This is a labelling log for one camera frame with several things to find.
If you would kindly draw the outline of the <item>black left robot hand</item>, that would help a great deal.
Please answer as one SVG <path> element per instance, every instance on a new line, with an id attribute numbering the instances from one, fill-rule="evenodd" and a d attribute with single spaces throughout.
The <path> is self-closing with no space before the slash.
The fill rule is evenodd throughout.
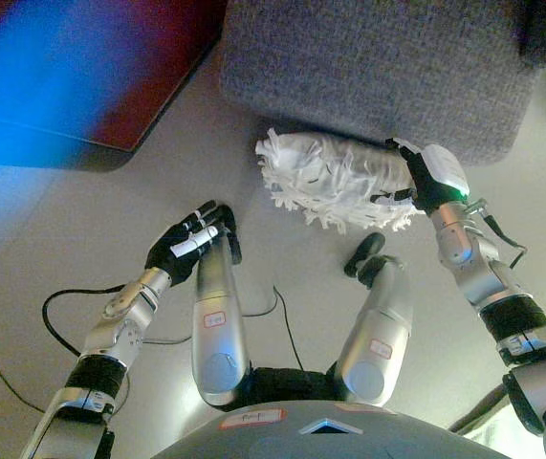
<path id="1" fill-rule="evenodd" d="M 205 202 L 166 230 L 150 248 L 144 267 L 164 271 L 171 286 L 185 282 L 219 237 L 225 216 L 222 205 L 214 200 Z"/>

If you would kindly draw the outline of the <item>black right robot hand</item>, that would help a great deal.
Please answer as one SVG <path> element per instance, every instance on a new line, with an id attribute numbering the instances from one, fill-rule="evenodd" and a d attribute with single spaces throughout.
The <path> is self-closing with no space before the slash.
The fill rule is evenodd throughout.
<path id="1" fill-rule="evenodd" d="M 382 206 L 411 204 L 431 217 L 443 208 L 459 215 L 468 214 L 470 187 L 466 173 L 453 153 L 441 145 L 418 148 L 400 139 L 387 139 L 388 150 L 398 152 L 405 161 L 412 186 L 400 191 L 370 196 L 370 202 Z"/>

